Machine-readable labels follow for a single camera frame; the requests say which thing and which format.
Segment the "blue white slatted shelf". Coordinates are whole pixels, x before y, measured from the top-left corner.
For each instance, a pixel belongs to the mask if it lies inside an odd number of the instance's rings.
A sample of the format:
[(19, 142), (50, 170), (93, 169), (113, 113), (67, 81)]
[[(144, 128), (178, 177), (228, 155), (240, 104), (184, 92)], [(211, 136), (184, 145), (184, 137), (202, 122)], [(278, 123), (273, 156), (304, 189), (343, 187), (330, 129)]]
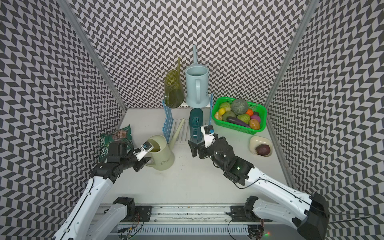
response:
[(167, 143), (170, 147), (175, 144), (187, 144), (191, 137), (189, 118), (175, 119), (172, 115), (172, 109), (166, 105), (165, 100), (162, 103), (166, 116), (162, 131)]

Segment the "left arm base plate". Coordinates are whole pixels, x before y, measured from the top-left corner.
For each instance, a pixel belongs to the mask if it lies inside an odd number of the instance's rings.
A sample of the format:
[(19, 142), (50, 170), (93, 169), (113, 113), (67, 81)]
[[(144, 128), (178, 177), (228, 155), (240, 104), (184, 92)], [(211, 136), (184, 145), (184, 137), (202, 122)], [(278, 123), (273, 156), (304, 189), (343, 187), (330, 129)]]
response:
[(152, 206), (139, 205), (127, 208), (127, 215), (121, 220), (122, 223), (144, 222), (147, 223), (151, 219)]

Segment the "beige watering can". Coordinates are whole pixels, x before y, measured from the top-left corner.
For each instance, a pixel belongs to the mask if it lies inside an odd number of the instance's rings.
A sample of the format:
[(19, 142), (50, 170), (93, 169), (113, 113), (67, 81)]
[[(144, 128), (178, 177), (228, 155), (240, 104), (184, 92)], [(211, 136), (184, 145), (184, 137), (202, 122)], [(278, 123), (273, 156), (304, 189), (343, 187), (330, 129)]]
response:
[(174, 146), (167, 143), (164, 136), (155, 135), (148, 139), (148, 142), (154, 146), (149, 152), (151, 160), (146, 164), (148, 167), (153, 167), (158, 171), (165, 171), (169, 169), (175, 161), (173, 153)]

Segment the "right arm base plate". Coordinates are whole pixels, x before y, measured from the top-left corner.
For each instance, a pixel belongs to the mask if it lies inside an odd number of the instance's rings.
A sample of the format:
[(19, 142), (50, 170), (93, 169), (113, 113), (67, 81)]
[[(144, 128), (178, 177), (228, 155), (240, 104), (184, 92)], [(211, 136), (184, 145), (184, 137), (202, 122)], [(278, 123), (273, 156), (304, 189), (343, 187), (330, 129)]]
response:
[(235, 223), (239, 222), (261, 222), (262, 219), (256, 216), (252, 210), (245, 210), (244, 206), (230, 206), (230, 211), (226, 213)]

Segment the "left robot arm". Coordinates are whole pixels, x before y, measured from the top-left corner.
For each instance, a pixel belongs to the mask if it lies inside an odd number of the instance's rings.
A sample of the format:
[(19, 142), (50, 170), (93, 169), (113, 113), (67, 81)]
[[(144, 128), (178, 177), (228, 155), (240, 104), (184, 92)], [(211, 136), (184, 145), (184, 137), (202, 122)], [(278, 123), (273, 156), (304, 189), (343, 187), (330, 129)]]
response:
[(127, 145), (122, 141), (109, 145), (107, 159), (93, 168), (81, 198), (54, 234), (55, 240), (103, 240), (120, 221), (138, 219), (135, 200), (119, 197), (103, 217), (92, 224), (102, 200), (122, 172), (130, 168), (138, 172), (150, 160), (146, 155), (153, 145), (149, 142), (142, 144), (139, 149), (127, 150)]

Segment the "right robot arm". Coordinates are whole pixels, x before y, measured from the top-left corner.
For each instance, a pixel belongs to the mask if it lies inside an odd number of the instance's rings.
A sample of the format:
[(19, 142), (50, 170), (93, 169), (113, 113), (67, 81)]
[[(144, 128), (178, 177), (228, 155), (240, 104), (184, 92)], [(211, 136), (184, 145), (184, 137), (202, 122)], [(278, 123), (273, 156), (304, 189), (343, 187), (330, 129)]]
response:
[(241, 189), (254, 188), (273, 203), (255, 200), (253, 214), (290, 226), (306, 240), (323, 240), (330, 221), (329, 204), (319, 193), (306, 194), (269, 177), (252, 163), (238, 157), (224, 137), (214, 135), (208, 144), (188, 142), (193, 157), (209, 158), (223, 175)]

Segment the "olive transparent watering can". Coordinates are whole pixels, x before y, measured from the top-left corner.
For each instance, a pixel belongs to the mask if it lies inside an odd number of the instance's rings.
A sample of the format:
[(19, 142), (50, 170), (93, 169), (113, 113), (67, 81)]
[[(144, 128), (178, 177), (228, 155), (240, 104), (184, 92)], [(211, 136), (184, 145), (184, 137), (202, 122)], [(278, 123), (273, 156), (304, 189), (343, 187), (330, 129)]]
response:
[(171, 109), (178, 108), (185, 100), (184, 87), (181, 81), (181, 58), (175, 70), (170, 70), (164, 78), (165, 104)]

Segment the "dark teal watering can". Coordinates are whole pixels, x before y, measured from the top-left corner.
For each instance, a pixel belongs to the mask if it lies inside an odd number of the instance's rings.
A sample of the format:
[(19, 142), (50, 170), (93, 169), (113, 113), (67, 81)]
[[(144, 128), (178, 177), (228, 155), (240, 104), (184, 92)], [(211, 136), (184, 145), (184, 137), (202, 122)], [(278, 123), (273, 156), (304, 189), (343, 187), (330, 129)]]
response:
[(203, 110), (192, 109), (189, 116), (190, 141), (199, 144), (203, 140), (201, 127), (203, 126)]

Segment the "light blue watering can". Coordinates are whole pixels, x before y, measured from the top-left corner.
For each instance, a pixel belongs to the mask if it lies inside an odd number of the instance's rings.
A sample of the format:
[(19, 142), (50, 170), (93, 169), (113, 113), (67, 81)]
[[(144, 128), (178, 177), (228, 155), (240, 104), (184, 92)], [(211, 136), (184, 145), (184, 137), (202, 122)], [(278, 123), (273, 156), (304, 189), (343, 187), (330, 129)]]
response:
[(210, 103), (209, 69), (198, 63), (197, 47), (193, 45), (193, 63), (186, 68), (186, 104), (191, 108), (203, 108)]

